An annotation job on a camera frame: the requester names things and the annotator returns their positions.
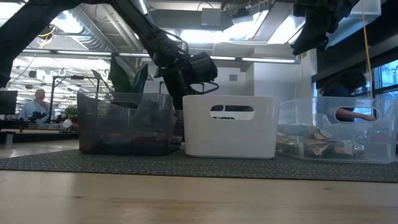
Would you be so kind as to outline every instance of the storage bin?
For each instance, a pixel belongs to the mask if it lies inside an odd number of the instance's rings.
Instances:
[[[338,108],[356,108],[377,120],[341,122]],[[360,98],[299,98],[280,106],[277,153],[325,162],[395,161],[397,101]]]
[[[183,97],[183,108],[187,155],[246,159],[275,156],[277,98],[191,95]]]
[[[78,93],[81,152],[164,156],[179,148],[172,97],[142,93]]]

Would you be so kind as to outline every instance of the clear plastic bin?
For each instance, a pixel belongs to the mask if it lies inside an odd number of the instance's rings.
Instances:
[[[178,149],[172,97],[141,93],[78,93],[81,152],[164,156]]]
[[[299,98],[280,106],[277,153],[325,162],[390,163],[395,161],[396,100]],[[376,121],[341,122],[338,108],[362,108]]]

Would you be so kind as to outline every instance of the white plastic bin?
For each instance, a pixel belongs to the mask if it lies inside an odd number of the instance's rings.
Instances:
[[[271,159],[279,105],[273,97],[184,96],[185,152],[195,157]],[[212,111],[215,106],[252,111]]]
[[[395,161],[396,100],[299,98],[280,106],[277,153],[325,162]],[[338,108],[367,108],[376,121],[340,122]]]

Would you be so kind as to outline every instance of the plastic wrapper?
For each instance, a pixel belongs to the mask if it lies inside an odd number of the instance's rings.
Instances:
[[[315,158],[359,157],[364,153],[364,146],[355,141],[334,139],[325,130],[314,126],[280,124],[278,126],[277,152],[286,156]]]

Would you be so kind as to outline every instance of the desk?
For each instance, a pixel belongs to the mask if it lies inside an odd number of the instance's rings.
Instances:
[[[0,223],[396,224],[398,184],[0,171]]]

